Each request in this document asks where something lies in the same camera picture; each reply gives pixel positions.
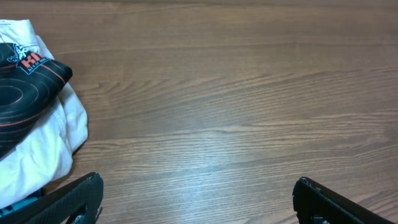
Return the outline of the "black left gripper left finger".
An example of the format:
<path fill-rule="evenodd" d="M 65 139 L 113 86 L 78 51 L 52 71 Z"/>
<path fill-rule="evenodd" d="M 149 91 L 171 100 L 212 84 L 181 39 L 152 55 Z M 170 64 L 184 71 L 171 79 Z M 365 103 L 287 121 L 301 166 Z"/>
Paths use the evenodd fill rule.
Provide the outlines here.
<path fill-rule="evenodd" d="M 104 183 L 97 172 L 73 182 L 1 218 L 1 224 L 95 224 Z"/>

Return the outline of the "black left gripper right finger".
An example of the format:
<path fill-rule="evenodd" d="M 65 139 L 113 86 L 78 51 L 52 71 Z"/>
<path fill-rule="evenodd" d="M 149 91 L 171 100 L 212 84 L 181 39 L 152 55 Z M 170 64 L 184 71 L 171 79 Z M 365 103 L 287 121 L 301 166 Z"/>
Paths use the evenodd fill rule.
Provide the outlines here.
<path fill-rule="evenodd" d="M 394 224 L 308 177 L 296 182 L 292 199 L 300 224 Z"/>

